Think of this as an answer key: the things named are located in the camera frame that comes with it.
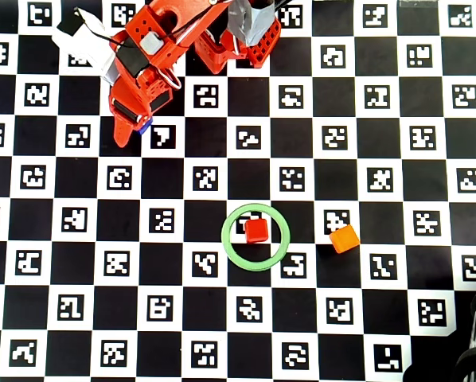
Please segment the checkerboard mat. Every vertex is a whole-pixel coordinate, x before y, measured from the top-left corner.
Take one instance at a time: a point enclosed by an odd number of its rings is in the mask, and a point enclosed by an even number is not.
[[[108,85],[50,39],[75,5],[115,33],[144,3],[0,0],[0,381],[451,370],[476,292],[476,1],[295,0],[261,69],[189,50],[124,149]],[[252,202],[291,227],[260,273],[220,243]],[[280,241],[263,216],[245,243],[257,217],[232,228],[255,261]],[[336,255],[346,224],[362,245]]]

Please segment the orange cube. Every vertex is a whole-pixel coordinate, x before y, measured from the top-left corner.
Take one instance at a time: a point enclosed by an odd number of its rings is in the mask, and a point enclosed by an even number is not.
[[[351,225],[346,225],[330,233],[330,240],[337,253],[346,252],[360,244],[360,240]]]

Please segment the red cube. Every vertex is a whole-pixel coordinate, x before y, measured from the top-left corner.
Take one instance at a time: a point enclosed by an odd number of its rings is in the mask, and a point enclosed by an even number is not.
[[[266,219],[252,219],[245,222],[245,237],[247,243],[261,243],[268,240],[268,225]]]

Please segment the green ring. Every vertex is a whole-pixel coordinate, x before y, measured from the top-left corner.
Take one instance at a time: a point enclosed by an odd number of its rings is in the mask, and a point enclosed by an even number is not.
[[[270,215],[280,228],[280,247],[272,257],[264,261],[255,262],[244,259],[236,253],[231,244],[231,228],[233,223],[244,213],[251,211],[264,212],[267,215]],[[286,219],[284,219],[284,216],[282,216],[279,211],[273,207],[270,207],[269,205],[252,203],[249,205],[242,205],[231,212],[231,214],[224,221],[222,231],[220,232],[220,239],[224,245],[224,250],[228,254],[229,259],[233,261],[235,265],[245,269],[246,271],[259,272],[270,269],[283,259],[283,257],[286,255],[287,247],[289,247],[291,234],[289,232],[289,225],[287,225]]]

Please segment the small cube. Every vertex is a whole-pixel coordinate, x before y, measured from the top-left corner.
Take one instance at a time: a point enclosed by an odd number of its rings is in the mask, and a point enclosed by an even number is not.
[[[337,253],[346,252],[360,244],[360,240],[351,225],[346,225],[330,233],[330,240]]]
[[[245,222],[245,237],[248,244],[261,243],[268,240],[266,219],[252,219]]]

